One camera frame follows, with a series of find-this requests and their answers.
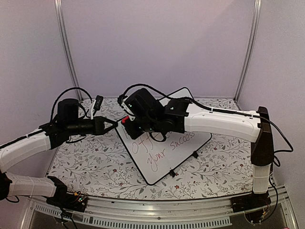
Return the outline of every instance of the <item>table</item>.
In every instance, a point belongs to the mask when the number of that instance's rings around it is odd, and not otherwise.
[[[198,98],[199,102],[220,108],[238,107],[233,99]],[[90,100],[83,105],[88,108]],[[104,99],[101,110],[112,120],[126,116],[116,99]],[[250,143],[242,139],[213,134],[212,139],[154,186],[145,183],[115,130],[102,136],[88,135],[84,140],[59,147],[48,175],[59,178],[69,191],[91,196],[169,200],[228,196],[252,189]]]

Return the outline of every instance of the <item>floral pattern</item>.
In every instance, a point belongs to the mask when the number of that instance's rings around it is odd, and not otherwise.
[[[232,99],[198,99],[214,107],[237,110]],[[88,108],[90,100],[83,105]],[[105,99],[101,110],[112,120],[126,114],[116,99]],[[103,136],[88,135],[74,144],[63,144],[49,171],[70,191],[92,196],[127,199],[190,199],[239,194],[252,189],[250,143],[223,135],[212,139],[193,157],[175,169],[176,176],[166,176],[154,186],[145,183],[115,130]]]

